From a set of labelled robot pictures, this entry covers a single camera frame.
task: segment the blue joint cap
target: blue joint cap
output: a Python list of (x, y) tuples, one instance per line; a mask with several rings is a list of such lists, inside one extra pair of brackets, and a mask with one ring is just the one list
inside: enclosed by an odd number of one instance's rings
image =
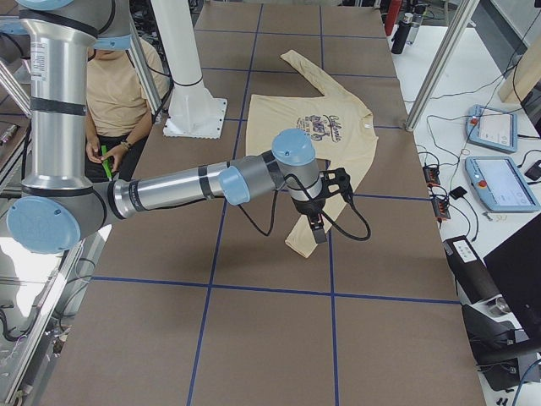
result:
[(19, 19), (0, 19), (0, 32), (13, 36), (28, 35), (28, 31), (26, 31)]
[(131, 35), (98, 38), (94, 49), (102, 51), (126, 51), (131, 47)]
[(56, 10), (73, 2), (74, 0), (17, 0), (21, 6), (39, 11)]
[(26, 196), (8, 210), (8, 230), (27, 250), (56, 254), (73, 248), (81, 240), (75, 217), (54, 200)]
[(272, 155), (281, 163), (301, 167), (315, 159), (315, 149), (304, 131), (285, 129), (272, 141)]
[(218, 175), (221, 190), (227, 201), (234, 205), (241, 205), (250, 201), (250, 191), (243, 175), (235, 167), (229, 167)]

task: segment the green marker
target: green marker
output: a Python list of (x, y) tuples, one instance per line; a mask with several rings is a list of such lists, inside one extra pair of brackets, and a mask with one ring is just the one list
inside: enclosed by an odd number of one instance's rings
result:
[[(101, 146), (101, 155), (104, 156), (107, 154), (107, 147), (102, 145)], [(109, 163), (109, 158), (107, 158), (105, 161), (101, 163), (103, 166), (103, 169), (105, 169), (105, 174), (107, 175), (107, 178), (109, 180), (112, 180), (112, 173), (111, 173), (111, 163)]]

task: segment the beige shirt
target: beige shirt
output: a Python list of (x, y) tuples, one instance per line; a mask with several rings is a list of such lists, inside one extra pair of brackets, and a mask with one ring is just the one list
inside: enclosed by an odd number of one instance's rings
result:
[[(259, 155), (271, 148), (284, 129), (299, 128), (308, 133), (319, 159), (331, 161), (329, 169), (344, 167), (355, 190), (374, 160), (376, 137), (372, 112), (355, 95), (336, 83), (326, 72), (295, 51), (281, 58), (312, 84), (322, 97), (270, 97), (253, 95), (246, 128), (246, 155)], [(331, 197), (325, 212), (336, 220), (346, 203), (340, 195)], [(325, 221), (325, 231), (330, 224)], [(299, 218), (286, 244), (304, 257), (316, 243), (305, 217)]]
[[(163, 72), (154, 47), (140, 40), (149, 66)], [(98, 135), (128, 134), (146, 114), (146, 94), (126, 52), (114, 52), (107, 59), (88, 63), (86, 102)], [(167, 93), (168, 79), (152, 73), (160, 97)]]

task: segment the person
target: person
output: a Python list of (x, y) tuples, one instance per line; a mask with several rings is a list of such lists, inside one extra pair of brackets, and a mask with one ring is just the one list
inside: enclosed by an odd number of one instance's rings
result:
[[(163, 72), (154, 47), (140, 40), (151, 69)], [(109, 159), (113, 173), (130, 180), (152, 129), (152, 113), (145, 90), (125, 51), (94, 50), (87, 66), (85, 120), (85, 175), (92, 182), (108, 179), (103, 161)], [(167, 93), (168, 80), (152, 72), (160, 97)], [(101, 154), (101, 147), (107, 153)]]

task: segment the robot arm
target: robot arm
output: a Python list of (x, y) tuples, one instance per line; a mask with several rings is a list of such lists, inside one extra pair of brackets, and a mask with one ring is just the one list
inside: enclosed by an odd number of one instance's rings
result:
[[(310, 138), (299, 129), (280, 133), (260, 156), (157, 178), (92, 184), (84, 174), (87, 49), (129, 47), (128, 0), (18, 2), (31, 41), (33, 157), (22, 183), (24, 197), (10, 209), (7, 223), (23, 246), (57, 253), (138, 211), (222, 196), (238, 205), (284, 184), (309, 218), (316, 241), (325, 241), (321, 209), (331, 195), (351, 192), (349, 177), (321, 176)], [(178, 5), (189, 14), (184, 0)], [(338, 190), (331, 193), (329, 184), (339, 184)]]

